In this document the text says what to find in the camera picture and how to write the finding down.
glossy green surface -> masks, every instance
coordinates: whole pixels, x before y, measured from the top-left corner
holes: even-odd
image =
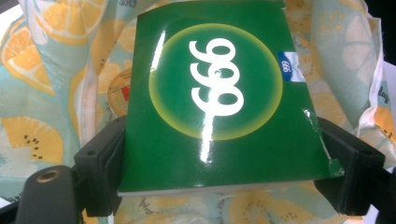
[[[185,2],[139,16],[120,192],[333,175],[305,83],[283,81],[277,65],[279,52],[294,51],[282,8]],[[213,39],[232,47],[209,48]],[[194,41],[222,59],[197,57]]]

